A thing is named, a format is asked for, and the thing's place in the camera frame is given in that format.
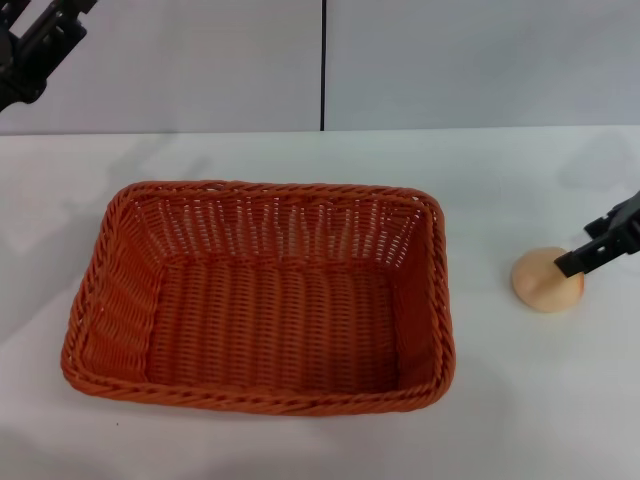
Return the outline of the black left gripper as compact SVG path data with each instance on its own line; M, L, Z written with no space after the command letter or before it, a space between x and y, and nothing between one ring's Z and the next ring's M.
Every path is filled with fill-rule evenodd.
M55 0L22 36L11 27L29 1L1 2L1 111L16 103L32 104L47 87L48 77L68 54L68 39L83 39L79 20L97 0Z

